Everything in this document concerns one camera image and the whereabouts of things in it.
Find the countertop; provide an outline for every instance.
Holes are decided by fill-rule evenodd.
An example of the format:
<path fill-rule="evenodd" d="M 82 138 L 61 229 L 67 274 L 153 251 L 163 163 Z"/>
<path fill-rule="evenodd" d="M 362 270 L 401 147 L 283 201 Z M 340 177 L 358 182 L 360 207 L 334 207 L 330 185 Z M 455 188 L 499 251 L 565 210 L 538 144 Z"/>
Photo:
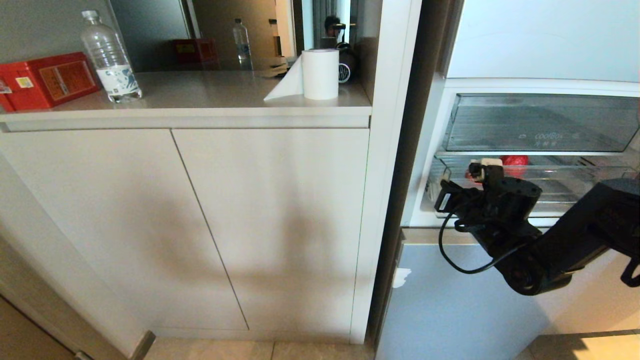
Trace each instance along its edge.
<path fill-rule="evenodd" d="M 143 98 L 113 104 L 101 90 L 49 110 L 0 115 L 0 122 L 47 119 L 168 117 L 368 117 L 371 102 L 359 83 L 340 85 L 336 99 L 316 101 L 292 95 L 264 101 L 279 79 L 264 72 L 175 71 L 136 74 Z"/>

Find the cable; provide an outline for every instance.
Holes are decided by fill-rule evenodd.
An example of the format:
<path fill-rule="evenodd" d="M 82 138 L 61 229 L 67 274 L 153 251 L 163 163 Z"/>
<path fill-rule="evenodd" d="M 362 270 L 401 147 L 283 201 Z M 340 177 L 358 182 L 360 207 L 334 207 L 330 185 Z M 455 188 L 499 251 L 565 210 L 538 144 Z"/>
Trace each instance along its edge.
<path fill-rule="evenodd" d="M 470 199 L 469 201 L 465 202 L 464 204 L 461 204 L 459 206 L 457 206 L 455 209 L 451 210 L 451 212 L 447 215 L 447 217 L 444 219 L 444 222 L 442 223 L 442 226 L 440 227 L 440 233 L 438 234 L 438 246 L 440 247 L 440 253 L 442 254 L 442 257 L 447 260 L 447 262 L 449 263 L 449 265 L 451 265 L 454 269 L 456 269 L 457 271 L 463 273 L 463 274 L 478 274 L 479 272 L 483 272 L 485 270 L 489 270 L 490 268 L 492 268 L 494 265 L 496 265 L 497 263 L 499 263 L 500 261 L 504 260 L 507 256 L 513 254 L 514 252 L 516 252 L 518 249 L 520 249 L 521 247 L 525 246 L 526 243 L 520 244 L 519 246 L 505 252 L 503 255 L 493 259 L 493 261 L 491 261 L 490 263 L 488 263 L 485 266 L 481 266 L 477 269 L 473 269 L 473 270 L 465 270 L 461 267 L 459 267 L 458 265 L 456 265 L 451 259 L 449 259 L 449 257 L 447 256 L 447 254 L 445 254 L 444 252 L 444 246 L 442 246 L 442 234 L 444 233 L 444 229 L 447 226 L 447 223 L 449 222 L 449 219 L 453 216 L 453 213 L 460 208 L 462 205 L 466 205 L 469 202 L 474 201 L 476 198 Z"/>

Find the refrigerator shelf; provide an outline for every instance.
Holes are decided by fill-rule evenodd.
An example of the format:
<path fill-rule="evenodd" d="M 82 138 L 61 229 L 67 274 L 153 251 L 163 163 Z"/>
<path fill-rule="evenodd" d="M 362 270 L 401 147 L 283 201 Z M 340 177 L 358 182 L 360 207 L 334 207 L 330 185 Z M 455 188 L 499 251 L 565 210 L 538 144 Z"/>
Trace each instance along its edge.
<path fill-rule="evenodd" d="M 626 166 L 584 166 L 562 165 L 563 161 L 575 161 L 572 157 L 555 158 L 552 156 L 531 156 L 527 166 L 505 166 L 505 176 L 517 177 L 530 181 L 542 189 L 538 203 L 534 207 L 532 217 L 559 217 L 569 210 L 597 182 L 619 177 L 635 177 L 637 172 Z M 433 209 L 433 204 L 440 193 L 440 180 L 449 179 L 463 188 L 482 189 L 482 184 L 475 183 L 467 173 L 470 156 L 446 156 L 435 158 L 429 171 L 423 208 Z M 446 214 L 437 213 L 438 217 Z"/>
<path fill-rule="evenodd" d="M 622 152 L 638 128 L 635 97 L 458 94 L 442 149 Z"/>

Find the floor tile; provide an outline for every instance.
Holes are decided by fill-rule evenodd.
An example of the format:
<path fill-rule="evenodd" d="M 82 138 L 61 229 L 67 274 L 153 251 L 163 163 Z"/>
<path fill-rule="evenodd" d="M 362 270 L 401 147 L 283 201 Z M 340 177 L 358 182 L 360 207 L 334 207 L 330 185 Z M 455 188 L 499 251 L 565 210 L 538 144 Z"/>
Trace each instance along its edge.
<path fill-rule="evenodd" d="M 538 336 L 529 350 L 535 360 L 598 360 L 577 335 Z"/>
<path fill-rule="evenodd" d="M 271 341 L 158 338 L 145 360 L 270 360 Z"/>
<path fill-rule="evenodd" d="M 372 360 L 365 345 L 276 342 L 272 360 Z"/>
<path fill-rule="evenodd" d="M 526 348 L 522 350 L 522 352 L 518 356 L 516 356 L 514 360 L 535 360 L 535 359 L 531 354 L 531 350 L 529 350 L 529 348 Z"/>
<path fill-rule="evenodd" d="M 640 359 L 640 335 L 638 334 L 585 338 L 582 340 L 596 359 Z"/>

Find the bottle cap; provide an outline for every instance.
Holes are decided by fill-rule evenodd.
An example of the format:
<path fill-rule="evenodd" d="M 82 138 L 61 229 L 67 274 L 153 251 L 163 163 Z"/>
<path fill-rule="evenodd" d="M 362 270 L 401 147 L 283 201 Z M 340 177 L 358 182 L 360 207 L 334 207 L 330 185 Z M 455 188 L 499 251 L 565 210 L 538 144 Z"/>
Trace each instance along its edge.
<path fill-rule="evenodd" d="M 100 17 L 100 15 L 98 15 L 98 10 L 85 10 L 82 12 L 82 17 L 85 19 L 94 19 Z"/>

